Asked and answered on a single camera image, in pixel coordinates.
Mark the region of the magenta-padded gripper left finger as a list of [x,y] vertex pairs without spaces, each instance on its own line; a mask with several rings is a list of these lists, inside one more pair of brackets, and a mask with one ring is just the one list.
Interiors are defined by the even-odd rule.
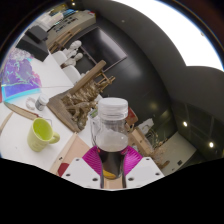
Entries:
[[62,178],[84,188],[101,189],[102,170],[102,162],[94,146],[82,158],[75,157]]

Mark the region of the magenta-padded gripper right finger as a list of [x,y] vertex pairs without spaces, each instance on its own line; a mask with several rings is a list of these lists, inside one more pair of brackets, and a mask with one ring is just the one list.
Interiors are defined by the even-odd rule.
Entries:
[[143,157],[132,147],[127,147],[122,180],[125,188],[140,188],[163,177],[151,157]]

